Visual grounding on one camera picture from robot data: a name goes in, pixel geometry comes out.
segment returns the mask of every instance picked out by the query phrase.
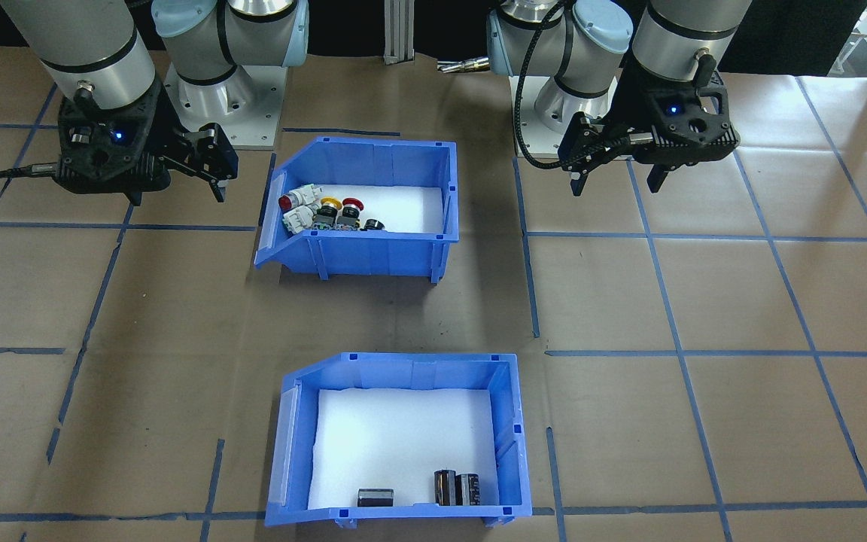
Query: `electronic component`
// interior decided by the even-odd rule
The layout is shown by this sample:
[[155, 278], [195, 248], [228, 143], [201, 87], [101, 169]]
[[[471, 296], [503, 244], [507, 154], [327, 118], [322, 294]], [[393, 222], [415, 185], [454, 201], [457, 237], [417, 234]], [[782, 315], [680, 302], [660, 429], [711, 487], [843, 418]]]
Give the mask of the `electronic component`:
[[457, 490], [456, 504], [461, 507], [475, 507], [481, 504], [481, 480], [477, 474], [458, 474], [454, 485]]
[[336, 222], [337, 213], [340, 213], [340, 200], [335, 198], [320, 199], [321, 207], [313, 217], [313, 230], [332, 230]]
[[357, 491], [358, 507], [393, 507], [393, 490], [367, 488]]
[[288, 210], [299, 206], [308, 206], [310, 203], [316, 203], [322, 193], [323, 188], [315, 184], [304, 184], [280, 196], [279, 208], [283, 209], [283, 212], [288, 212]]
[[383, 226], [383, 223], [381, 221], [376, 220], [375, 218], [369, 218], [369, 219], [367, 219], [367, 222], [364, 224], [363, 231], [383, 230], [383, 229], [385, 229], [385, 226]]
[[364, 210], [364, 203], [357, 198], [343, 200], [343, 209], [340, 216], [336, 217], [337, 230], [355, 231], [360, 229], [360, 212]]
[[318, 210], [320, 210], [320, 203], [317, 202], [290, 209], [283, 213], [283, 226], [286, 226], [286, 231], [289, 233], [300, 233], [307, 227], [313, 226], [313, 219]]
[[239, 171], [230, 138], [215, 119], [179, 120], [123, 2], [0, 4], [63, 96], [53, 181], [75, 194], [121, 192], [138, 206], [145, 192], [169, 186], [174, 169], [226, 199]]
[[433, 473], [433, 498], [441, 507], [451, 507], [457, 500], [457, 471], [437, 470]]

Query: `black capacitor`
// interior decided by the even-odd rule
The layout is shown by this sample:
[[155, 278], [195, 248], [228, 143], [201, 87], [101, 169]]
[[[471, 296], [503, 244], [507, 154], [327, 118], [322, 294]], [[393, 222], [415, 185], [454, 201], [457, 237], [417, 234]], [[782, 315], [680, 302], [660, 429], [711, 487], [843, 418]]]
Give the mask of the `black capacitor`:
[[393, 490], [366, 488], [357, 491], [358, 507], [393, 507]]
[[455, 488], [457, 488], [457, 504], [461, 507], [475, 507], [481, 504], [481, 480], [477, 474], [458, 474]]
[[385, 226], [383, 226], [383, 223], [381, 221], [376, 220], [375, 218], [371, 218], [367, 220], [367, 222], [364, 224], [364, 229], [361, 231], [383, 230], [384, 228]]
[[455, 489], [455, 470], [438, 470], [433, 473], [433, 498], [441, 507], [451, 507], [457, 504], [457, 489]]

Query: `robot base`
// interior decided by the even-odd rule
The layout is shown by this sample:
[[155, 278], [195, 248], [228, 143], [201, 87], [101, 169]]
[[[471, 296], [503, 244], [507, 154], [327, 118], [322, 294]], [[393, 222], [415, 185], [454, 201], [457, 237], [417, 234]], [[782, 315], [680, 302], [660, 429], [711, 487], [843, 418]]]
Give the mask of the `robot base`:
[[[519, 77], [509, 77], [510, 79], [510, 103], [516, 106], [517, 80]], [[540, 90], [550, 77], [544, 75], [528, 75], [524, 81], [523, 97], [520, 100], [520, 130], [524, 136], [524, 143], [528, 146], [528, 151], [532, 157], [539, 158], [557, 158], [557, 150], [561, 145], [561, 139], [564, 138], [563, 131], [557, 132], [547, 127], [540, 119], [537, 111], [534, 110], [534, 103], [537, 101], [537, 96], [540, 95]], [[604, 111], [607, 113], [608, 107], [611, 105], [613, 94], [617, 87], [617, 81], [611, 81], [611, 87], [603, 100]], [[567, 122], [570, 120], [570, 114], [564, 118], [564, 127], [567, 127]], [[517, 155], [521, 155], [520, 147], [516, 148]]]
[[166, 95], [178, 111], [183, 126], [195, 129], [204, 123], [219, 123], [234, 148], [271, 151], [279, 131], [279, 114], [286, 90], [287, 69], [268, 65], [247, 65], [243, 66], [243, 69], [252, 78], [255, 96], [259, 97], [250, 106], [226, 116], [200, 117], [191, 114], [184, 104], [179, 102], [179, 76], [172, 65], [166, 75]]

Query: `black cable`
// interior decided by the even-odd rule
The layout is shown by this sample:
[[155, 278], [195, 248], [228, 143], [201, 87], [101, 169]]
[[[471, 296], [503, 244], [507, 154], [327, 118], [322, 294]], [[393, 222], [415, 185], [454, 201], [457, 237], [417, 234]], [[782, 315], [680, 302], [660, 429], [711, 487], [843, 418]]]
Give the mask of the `black cable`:
[[0, 178], [23, 178], [23, 176], [51, 176], [56, 164], [32, 164], [21, 168], [1, 169]]
[[[531, 37], [530, 44], [527, 45], [527, 50], [524, 51], [524, 62], [520, 65], [520, 77], [517, 79], [517, 90], [513, 94], [513, 131], [515, 131], [517, 147], [520, 147], [520, 154], [523, 155], [524, 159], [527, 160], [527, 163], [534, 166], [534, 168], [567, 168], [584, 161], [592, 152], [604, 151], [606, 148], [616, 148], [626, 143], [626, 138], [618, 138], [602, 144], [589, 145], [588, 147], [582, 148], [582, 150], [578, 152], [578, 154], [575, 154], [574, 157], [568, 158], [567, 160], [558, 160], [556, 162], [540, 162], [537, 158], [532, 157], [530, 151], [527, 151], [527, 144], [524, 142], [524, 133], [521, 131], [520, 127], [520, 102], [524, 97], [524, 81], [527, 79], [527, 68], [531, 64], [531, 57], [533, 57], [534, 48], [537, 47], [537, 42], [540, 40], [540, 34], [543, 33], [543, 29], [547, 27], [547, 23], [554, 17], [554, 13], [564, 6], [567, 6], [565, 10], [569, 11], [570, 7], [576, 2], [577, 0], [558, 0], [557, 4], [554, 4], [554, 6], [547, 11], [547, 14], [544, 14], [544, 18], [540, 20], [540, 23], [537, 24], [536, 30], [534, 30], [534, 35]], [[572, 18], [565, 18], [564, 24], [573, 24]]]

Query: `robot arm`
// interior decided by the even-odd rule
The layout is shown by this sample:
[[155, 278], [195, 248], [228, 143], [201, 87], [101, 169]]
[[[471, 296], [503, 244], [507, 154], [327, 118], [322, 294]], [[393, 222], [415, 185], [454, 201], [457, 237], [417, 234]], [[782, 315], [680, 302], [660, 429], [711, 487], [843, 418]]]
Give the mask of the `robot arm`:
[[[493, 71], [514, 75], [510, 66], [520, 68], [515, 131], [521, 154], [537, 167], [570, 172], [575, 196], [593, 169], [622, 155], [654, 165], [647, 179], [651, 192], [660, 190], [668, 173], [683, 165], [727, 157], [739, 136], [715, 68], [750, 3], [651, 0], [610, 107], [605, 104], [607, 82], [627, 49], [627, 41], [620, 40], [622, 32], [630, 28], [629, 17], [617, 15], [619, 7], [607, 0], [503, 3], [491, 14], [488, 48]], [[530, 41], [525, 46], [526, 38]], [[578, 40], [593, 42], [603, 53], [577, 58]], [[534, 56], [539, 58], [536, 65], [531, 62]], [[571, 78], [572, 73], [582, 77]], [[556, 85], [560, 90], [554, 99], [553, 93], [545, 97], [541, 90], [539, 102], [546, 102], [534, 103], [534, 110], [545, 113], [541, 120], [564, 133], [556, 162], [531, 157], [520, 133], [519, 97], [526, 75], [553, 75], [545, 89]], [[591, 85], [572, 84], [578, 80]], [[552, 117], [569, 119], [567, 126], [552, 126]]]
[[207, 181], [223, 202], [236, 151], [217, 123], [182, 126], [123, 2], [0, 4], [65, 96], [55, 182], [76, 194], [121, 192], [138, 205], [178, 169]]

